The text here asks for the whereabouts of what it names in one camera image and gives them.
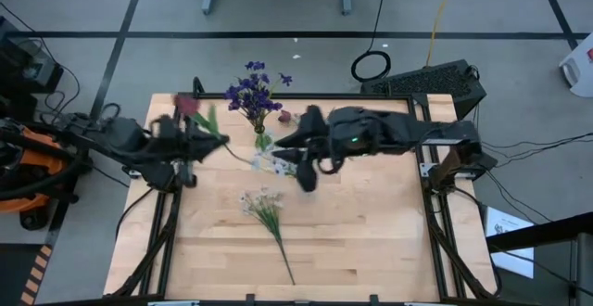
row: wooden table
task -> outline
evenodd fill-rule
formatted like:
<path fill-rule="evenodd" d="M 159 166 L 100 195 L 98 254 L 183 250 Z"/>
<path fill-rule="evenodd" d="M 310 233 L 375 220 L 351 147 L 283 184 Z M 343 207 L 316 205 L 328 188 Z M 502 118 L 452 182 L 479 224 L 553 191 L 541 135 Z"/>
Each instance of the wooden table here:
<path fill-rule="evenodd" d="M 450 96 L 428 96 L 434 121 L 455 120 Z M 316 104 L 323 112 L 344 106 L 408 112 L 396 100 L 281 100 L 284 108 L 303 112 Z M 253 130 L 227 101 L 217 106 L 221 133 L 240 157 L 255 153 Z M 173 114 L 170 95 L 153 95 L 147 121 Z M 272 114 L 266 128 L 274 137 L 294 131 Z M 447 147 L 440 147 L 443 159 Z M 368 301 L 438 301 L 429 233 L 414 153 L 347 160 L 339 174 L 320 175 L 317 190 L 306 195 L 296 180 L 250 166 L 220 149 L 195 165 L 198 186 L 184 189 L 170 264 L 167 299 Z M 296 286 L 290 285 L 282 256 L 267 230 L 241 212 L 240 195 L 262 185 L 284 191 L 282 234 Z M 472 183 L 458 187 L 473 193 Z M 127 204 L 146 191 L 132 181 Z M 120 229 L 105 292 L 113 292 L 145 254 L 157 196 L 134 208 Z M 496 283 L 478 209 L 458 194 L 448 197 L 459 254 L 486 289 Z M 455 295 L 450 262 L 443 253 L 448 294 Z M 161 258 L 155 260 L 158 277 Z M 156 278 L 151 290 L 156 291 Z"/>

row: white object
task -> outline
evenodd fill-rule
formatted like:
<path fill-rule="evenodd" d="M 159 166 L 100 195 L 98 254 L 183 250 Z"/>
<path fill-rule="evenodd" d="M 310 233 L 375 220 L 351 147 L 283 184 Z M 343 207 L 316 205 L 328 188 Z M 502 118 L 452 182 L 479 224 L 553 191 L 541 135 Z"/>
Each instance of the white object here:
<path fill-rule="evenodd" d="M 593 97 L 593 33 L 560 63 L 560 68 L 573 94 Z"/>
<path fill-rule="evenodd" d="M 532 223 L 526 222 L 523 219 L 511 216 L 500 210 L 488 207 L 486 212 L 486 236 L 495 236 L 506 232 L 515 231 L 525 227 L 533 226 Z M 509 251 L 527 259 L 534 258 L 534 249 L 517 249 Z M 527 278 L 534 277 L 534 264 L 530 261 L 521 260 L 503 252 L 492 254 L 492 261 L 494 265 L 499 268 L 508 270 L 510 272 L 520 274 Z"/>

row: gray floor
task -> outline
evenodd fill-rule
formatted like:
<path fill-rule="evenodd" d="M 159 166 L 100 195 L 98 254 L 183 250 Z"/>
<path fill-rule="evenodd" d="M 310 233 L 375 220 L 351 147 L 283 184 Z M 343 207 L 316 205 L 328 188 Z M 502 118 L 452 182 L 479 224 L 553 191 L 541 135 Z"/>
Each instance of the gray floor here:
<path fill-rule="evenodd" d="M 118 32 L 130 0 L 0 0 L 37 31 Z M 372 30 L 379 0 L 353 0 L 349 17 L 340 15 L 339 0 L 216 0 L 205 17 L 201 0 L 140 0 L 132 32 L 253 32 Z M 590 0 L 558 0 L 573 32 L 593 31 Z M 441 0 L 385 0 L 379 31 L 429 32 Z M 11 22 L 17 23 L 8 16 Z M 562 32 L 548 0 L 449 0 L 439 27 L 442 32 Z M 69 111 L 88 112 L 104 78 L 116 42 L 111 39 L 47 39 L 52 52 L 82 84 Z M 248 60 L 265 60 L 272 71 L 295 78 L 291 92 L 356 92 L 349 73 L 352 60 L 368 39 L 127 39 L 110 82 L 107 102 L 117 102 L 124 116 L 145 119 L 154 93 L 188 91 L 199 76 L 209 92 L 221 92 Z M 393 60 L 392 73 L 417 70 L 426 58 L 427 39 L 377 40 Z M 481 105 L 480 132 L 490 144 L 521 140 L 549 141 L 589 132 L 593 101 L 573 96 L 557 69 L 570 52 L 563 40 L 437 40 L 433 64 L 465 58 L 476 65 L 488 97 Z M 367 61 L 364 71 L 377 64 Z M 58 87 L 75 92 L 69 75 Z M 593 210 L 589 172 L 593 148 L 577 143 L 516 161 L 494 170 L 518 199 L 560 219 Z M 124 180 L 119 167 L 95 157 L 98 165 Z M 487 178 L 476 182 L 486 204 L 521 215 L 500 196 Z M 114 245 L 115 224 L 126 189 L 98 173 L 78 183 L 81 201 L 69 207 L 50 261 L 38 302 L 97 298 L 103 291 Z M 543 222 L 521 207 L 532 219 Z M 25 232 L 18 217 L 0 216 L 0 242 L 44 242 L 46 230 Z M 566 247 L 539 249 L 536 256 L 567 274 Z M 542 273 L 537 280 L 549 281 Z M 518 281 L 511 276 L 510 282 Z M 505 295 L 521 290 L 505 285 Z M 533 285 L 529 298 L 542 291 L 562 292 L 558 282 Z"/>

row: red flower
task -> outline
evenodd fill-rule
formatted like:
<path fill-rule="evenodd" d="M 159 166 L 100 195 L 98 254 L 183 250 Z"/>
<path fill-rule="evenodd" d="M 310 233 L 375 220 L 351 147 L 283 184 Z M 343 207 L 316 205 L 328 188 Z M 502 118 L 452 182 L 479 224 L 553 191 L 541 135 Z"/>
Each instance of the red flower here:
<path fill-rule="evenodd" d="M 286 110 L 281 110 L 280 116 L 278 117 L 278 121 L 280 123 L 287 124 L 290 122 L 291 118 L 292 118 L 292 115 L 290 114 L 290 112 L 288 112 Z"/>
<path fill-rule="evenodd" d="M 175 107 L 185 116 L 193 116 L 200 108 L 200 101 L 190 96 L 175 96 Z"/>

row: white paper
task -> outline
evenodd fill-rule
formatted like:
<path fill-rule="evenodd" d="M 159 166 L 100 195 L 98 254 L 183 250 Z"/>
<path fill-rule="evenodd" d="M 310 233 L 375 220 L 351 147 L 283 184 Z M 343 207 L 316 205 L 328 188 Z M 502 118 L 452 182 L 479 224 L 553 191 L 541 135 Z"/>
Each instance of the white paper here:
<path fill-rule="evenodd" d="M 503 234 L 530 226 L 533 226 L 533 224 L 511 216 L 505 212 L 488 207 L 486 214 L 486 236 L 495 236 L 497 234 Z M 530 260 L 534 258 L 533 248 L 512 250 L 509 251 L 509 253 Z M 517 259 L 516 257 L 503 252 L 493 253 L 492 261 L 494 262 L 494 265 L 499 268 L 520 274 L 527 278 L 534 277 L 534 264 L 530 261 Z"/>

